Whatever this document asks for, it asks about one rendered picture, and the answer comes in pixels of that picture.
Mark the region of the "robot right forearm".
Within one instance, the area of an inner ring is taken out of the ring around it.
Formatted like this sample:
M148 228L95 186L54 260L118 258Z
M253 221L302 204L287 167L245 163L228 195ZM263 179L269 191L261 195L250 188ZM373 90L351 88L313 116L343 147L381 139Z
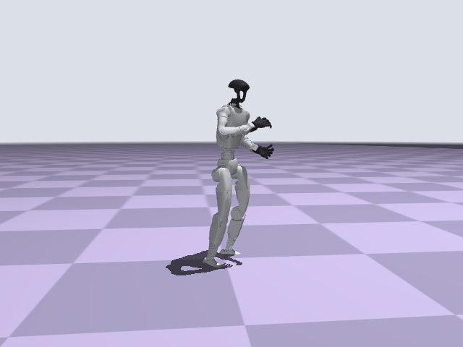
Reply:
M237 137L240 135L246 135L250 133L250 130L254 127L255 125L252 122L250 122L240 127L222 127L220 131L222 134L230 134L232 137Z

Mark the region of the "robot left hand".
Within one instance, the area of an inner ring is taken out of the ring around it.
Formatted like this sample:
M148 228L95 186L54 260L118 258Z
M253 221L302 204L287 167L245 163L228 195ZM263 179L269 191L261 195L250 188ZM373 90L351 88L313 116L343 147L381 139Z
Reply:
M273 148L269 149L272 146L273 145L269 145L268 147L259 146L258 149L256 151L253 150L253 152L257 153L257 154L260 154L262 157L268 159L268 156L270 157L271 156L270 154L273 154L272 151L274 151Z

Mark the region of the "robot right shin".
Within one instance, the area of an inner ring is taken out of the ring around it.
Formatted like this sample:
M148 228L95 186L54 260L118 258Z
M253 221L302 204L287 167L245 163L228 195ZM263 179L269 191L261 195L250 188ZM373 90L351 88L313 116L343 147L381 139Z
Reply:
M213 222L211 224L210 231L209 231L210 241L209 241L207 260L214 259L217 253L218 247L220 246L222 239L224 237L225 230L226 230L226 221L223 221L223 223L221 224L218 214L213 215Z

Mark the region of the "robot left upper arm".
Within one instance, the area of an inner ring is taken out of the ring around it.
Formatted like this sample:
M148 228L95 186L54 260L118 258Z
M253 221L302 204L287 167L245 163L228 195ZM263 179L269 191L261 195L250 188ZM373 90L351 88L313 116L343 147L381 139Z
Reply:
M246 117L246 123L245 123L245 125L248 124L248 120L249 120L249 118L250 118L250 113L247 112L247 111L246 111L246 113L247 113L247 117ZM242 135L242 139L241 139L240 144L242 144L243 141L246 140L246 139L247 139L247 135Z

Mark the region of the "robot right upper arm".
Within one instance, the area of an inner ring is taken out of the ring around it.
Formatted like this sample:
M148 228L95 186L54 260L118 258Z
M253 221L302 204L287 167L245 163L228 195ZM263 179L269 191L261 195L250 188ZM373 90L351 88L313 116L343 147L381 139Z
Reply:
M222 134L220 130L222 127L227 126L228 117L230 116L229 107L225 106L223 108L218 109L216 111L216 114L218 117L218 126L217 126L218 136L221 140L227 140L229 138L229 134Z

